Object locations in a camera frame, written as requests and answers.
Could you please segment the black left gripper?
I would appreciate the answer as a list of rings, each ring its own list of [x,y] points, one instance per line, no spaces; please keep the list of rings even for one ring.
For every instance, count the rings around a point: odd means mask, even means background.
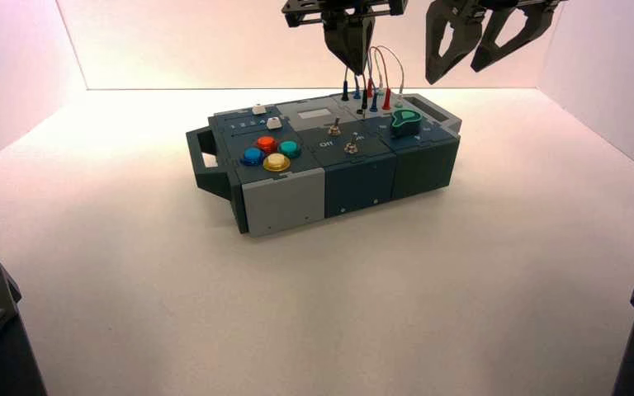
[[[407,0],[290,0],[282,13],[289,27],[323,24],[329,51],[347,69],[362,75],[375,27],[375,17],[402,15]]]

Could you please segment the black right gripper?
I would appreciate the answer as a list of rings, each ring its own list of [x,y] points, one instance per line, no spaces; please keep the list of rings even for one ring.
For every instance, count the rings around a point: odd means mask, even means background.
[[[432,1],[426,13],[426,80],[431,85],[439,81],[477,45],[471,62],[471,68],[476,72],[521,49],[545,33],[551,26],[558,4],[564,1]],[[492,13],[482,35],[485,9]],[[513,38],[498,45],[496,40],[514,11],[523,13],[524,26]],[[447,26],[452,28],[452,39],[446,51],[440,54]]]

